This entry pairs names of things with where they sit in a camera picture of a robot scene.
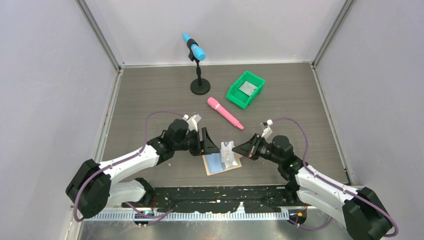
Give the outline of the beige card holder wallet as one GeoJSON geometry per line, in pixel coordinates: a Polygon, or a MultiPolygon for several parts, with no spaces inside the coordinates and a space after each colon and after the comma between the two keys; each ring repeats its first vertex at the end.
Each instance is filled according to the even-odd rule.
{"type": "Polygon", "coordinates": [[[242,163],[239,157],[237,157],[232,163],[222,162],[222,156],[220,153],[203,155],[202,160],[207,176],[235,170],[242,167],[242,163]]]}

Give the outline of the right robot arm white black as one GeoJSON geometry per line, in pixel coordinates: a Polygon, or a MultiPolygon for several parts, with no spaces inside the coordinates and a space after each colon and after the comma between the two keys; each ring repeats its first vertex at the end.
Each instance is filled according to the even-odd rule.
{"type": "Polygon", "coordinates": [[[316,207],[342,224],[354,240],[380,240],[395,226],[372,189],[357,189],[321,174],[294,154],[284,135],[275,136],[270,143],[254,135],[232,150],[251,160],[276,163],[287,181],[284,196],[288,203],[316,207]]]}

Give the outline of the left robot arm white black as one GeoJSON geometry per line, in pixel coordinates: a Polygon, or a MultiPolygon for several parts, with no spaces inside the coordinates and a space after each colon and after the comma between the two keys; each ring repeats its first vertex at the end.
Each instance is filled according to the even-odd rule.
{"type": "Polygon", "coordinates": [[[207,128],[198,129],[200,120],[198,114],[185,115],[139,149],[101,163],[93,159],[83,162],[65,190],[74,204],[74,218],[80,222],[96,216],[106,206],[124,202],[148,207],[154,199],[150,185],[142,178],[128,182],[125,178],[164,163],[176,151],[188,151],[194,157],[220,153],[207,128]]]}

